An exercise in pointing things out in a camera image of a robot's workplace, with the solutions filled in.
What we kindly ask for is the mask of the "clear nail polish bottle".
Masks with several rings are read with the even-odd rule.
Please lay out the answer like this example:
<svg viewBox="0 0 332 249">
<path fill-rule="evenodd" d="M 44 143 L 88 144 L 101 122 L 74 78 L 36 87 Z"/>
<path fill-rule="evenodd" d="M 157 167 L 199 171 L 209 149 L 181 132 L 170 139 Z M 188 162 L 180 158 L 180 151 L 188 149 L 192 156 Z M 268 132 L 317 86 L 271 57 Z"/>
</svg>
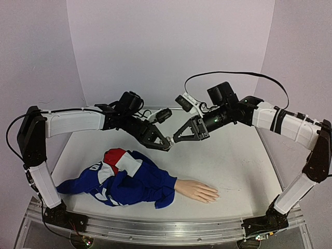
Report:
<svg viewBox="0 0 332 249">
<path fill-rule="evenodd" d="M 174 145 L 174 140 L 172 137 L 167 136 L 166 137 L 167 141 L 169 142 L 169 147 L 172 147 Z"/>
</svg>

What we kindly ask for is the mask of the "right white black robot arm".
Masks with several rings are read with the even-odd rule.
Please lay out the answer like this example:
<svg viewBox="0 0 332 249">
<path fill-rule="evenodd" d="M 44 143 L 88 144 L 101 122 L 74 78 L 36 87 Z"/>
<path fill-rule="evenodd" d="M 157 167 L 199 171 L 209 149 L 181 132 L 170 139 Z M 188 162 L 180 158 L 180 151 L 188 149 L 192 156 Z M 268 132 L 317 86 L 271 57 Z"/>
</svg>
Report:
<svg viewBox="0 0 332 249">
<path fill-rule="evenodd" d="M 228 82 L 207 90 L 213 103 L 203 112 L 203 103 L 188 93 L 179 95 L 176 102 L 195 116 L 190 118 L 174 135 L 174 142 L 201 141 L 230 123 L 270 131 L 285 141 L 293 142 L 308 151 L 298 176 L 274 200 L 272 209 L 285 215 L 315 185 L 331 177 L 331 123 L 311 119 L 302 113 L 289 112 L 264 100 L 247 96 L 239 100 Z"/>
</svg>

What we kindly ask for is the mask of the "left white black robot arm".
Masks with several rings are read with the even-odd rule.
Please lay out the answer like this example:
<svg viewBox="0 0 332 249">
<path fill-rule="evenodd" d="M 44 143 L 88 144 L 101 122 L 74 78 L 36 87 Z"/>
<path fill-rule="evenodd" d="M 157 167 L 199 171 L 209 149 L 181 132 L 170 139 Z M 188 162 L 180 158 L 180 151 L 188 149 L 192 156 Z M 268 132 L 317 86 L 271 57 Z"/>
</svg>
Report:
<svg viewBox="0 0 332 249">
<path fill-rule="evenodd" d="M 23 166 L 28 171 L 32 187 L 50 208 L 49 217 L 58 226 L 70 222 L 70 215 L 59 205 L 62 200 L 56 190 L 48 165 L 50 141 L 74 132 L 123 130 L 149 149 L 165 150 L 170 142 L 157 128 L 172 115 L 169 108 L 157 110 L 150 116 L 141 112 L 144 100 L 136 93 L 125 92 L 118 101 L 89 107 L 42 110 L 28 108 L 22 117 L 17 143 Z"/>
</svg>

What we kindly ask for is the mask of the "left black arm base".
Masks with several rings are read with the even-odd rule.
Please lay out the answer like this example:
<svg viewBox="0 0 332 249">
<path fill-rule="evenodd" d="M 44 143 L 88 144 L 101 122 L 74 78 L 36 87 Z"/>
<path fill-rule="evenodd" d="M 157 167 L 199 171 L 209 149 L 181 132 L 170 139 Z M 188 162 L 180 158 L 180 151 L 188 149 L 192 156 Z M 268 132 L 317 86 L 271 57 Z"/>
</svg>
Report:
<svg viewBox="0 0 332 249">
<path fill-rule="evenodd" d="M 46 208 L 43 213 L 43 221 L 47 224 L 74 230 L 77 232 L 85 232 L 88 223 L 88 217 L 83 214 L 69 212 L 63 201 L 54 208 Z"/>
</svg>

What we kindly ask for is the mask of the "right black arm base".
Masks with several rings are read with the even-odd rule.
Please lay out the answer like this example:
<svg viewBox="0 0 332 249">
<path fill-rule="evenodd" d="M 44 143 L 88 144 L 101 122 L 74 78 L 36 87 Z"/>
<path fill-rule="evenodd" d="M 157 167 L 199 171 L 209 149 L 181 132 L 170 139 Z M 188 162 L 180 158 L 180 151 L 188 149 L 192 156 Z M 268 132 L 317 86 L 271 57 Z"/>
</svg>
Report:
<svg viewBox="0 0 332 249">
<path fill-rule="evenodd" d="M 278 230 L 288 227 L 288 214 L 280 213 L 274 207 L 273 201 L 264 216 L 246 218 L 243 220 L 241 227 L 244 228 L 245 238 L 253 238 L 260 234 L 277 232 Z"/>
</svg>

